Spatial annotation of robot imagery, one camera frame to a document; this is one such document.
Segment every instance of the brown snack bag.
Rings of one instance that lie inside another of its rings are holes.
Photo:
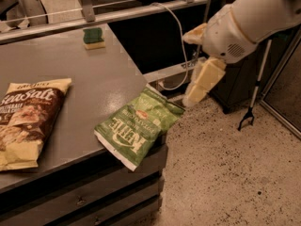
[[[14,84],[0,101],[0,170],[35,168],[71,79]]]

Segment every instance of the reacher grabber tool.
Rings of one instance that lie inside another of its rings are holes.
[[[272,40],[268,40],[268,42],[266,44],[264,56],[263,56],[263,59],[262,59],[262,62],[261,62],[261,69],[260,69],[260,72],[258,74],[257,81],[255,83],[255,88],[254,88],[251,104],[250,104],[246,114],[244,115],[243,119],[239,123],[239,126],[238,126],[239,131],[241,131],[242,126],[243,126],[243,122],[245,120],[251,118],[251,121],[249,122],[251,125],[253,125],[253,122],[255,120],[255,117],[253,115],[253,107],[254,107],[254,104],[255,104],[256,97],[257,97],[258,89],[259,89],[260,84],[261,84],[261,78],[262,78],[262,74],[263,74],[263,70],[264,70],[264,67],[265,67],[267,56],[268,56],[270,48],[271,48],[271,43],[272,43]]]

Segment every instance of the floor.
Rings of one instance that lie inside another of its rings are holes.
[[[42,1],[51,12],[78,8]],[[207,97],[185,111],[167,136],[163,205],[132,226],[301,225],[300,140],[259,104],[238,131],[247,106],[225,115]]]

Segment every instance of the desk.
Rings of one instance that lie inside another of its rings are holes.
[[[82,29],[1,45],[2,97],[10,82],[72,79],[39,167],[0,172],[1,225],[125,225],[160,206],[164,137],[129,172],[93,135],[146,85],[109,26],[101,28],[106,47],[98,50],[85,50]]]

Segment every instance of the countertop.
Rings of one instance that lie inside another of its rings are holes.
[[[65,103],[38,160],[39,167],[0,172],[0,193],[104,152],[94,126],[131,101],[146,80],[108,24],[106,47],[86,50],[83,29],[1,45],[0,96],[9,83],[71,78]]]

